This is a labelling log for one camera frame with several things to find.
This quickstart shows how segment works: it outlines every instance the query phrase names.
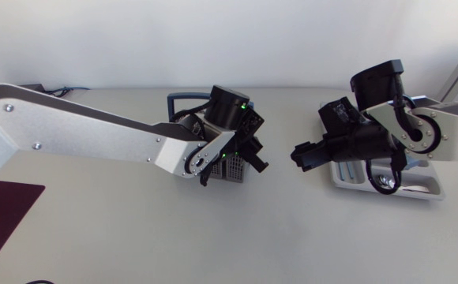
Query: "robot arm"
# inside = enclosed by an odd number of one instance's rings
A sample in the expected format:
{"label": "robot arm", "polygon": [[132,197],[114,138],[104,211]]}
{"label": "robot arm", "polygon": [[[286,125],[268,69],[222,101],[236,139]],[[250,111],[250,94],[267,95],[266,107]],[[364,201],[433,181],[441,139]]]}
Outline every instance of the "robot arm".
{"label": "robot arm", "polygon": [[[392,194],[400,187],[407,156],[419,160],[458,160],[458,103],[410,98],[400,80],[403,67],[392,60],[351,79],[358,108],[342,98],[319,110],[326,134],[316,144],[296,146],[291,157],[303,171],[324,163],[366,161],[372,186]],[[374,181],[371,160],[391,158],[396,184],[385,188]]]}
{"label": "robot arm", "polygon": [[[268,165],[253,135],[264,120],[247,107],[248,96],[214,86],[195,112],[178,112],[178,122],[146,125],[26,88],[0,84],[0,168],[19,151],[44,151],[151,163],[184,178],[200,176],[241,153],[259,172]],[[195,127],[202,133],[195,133]]]}

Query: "white table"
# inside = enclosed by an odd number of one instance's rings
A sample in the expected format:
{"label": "white table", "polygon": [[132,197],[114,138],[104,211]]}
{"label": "white table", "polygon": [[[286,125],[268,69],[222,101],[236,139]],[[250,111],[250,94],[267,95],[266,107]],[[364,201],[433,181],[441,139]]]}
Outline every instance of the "white table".
{"label": "white table", "polygon": [[[245,183],[158,167],[21,152],[0,180],[46,189],[0,252],[0,283],[458,283],[458,163],[435,163],[443,201],[337,189],[303,173],[296,144],[321,139],[326,89],[237,89],[265,123],[270,163]],[[186,89],[76,91],[66,99],[153,124]]]}

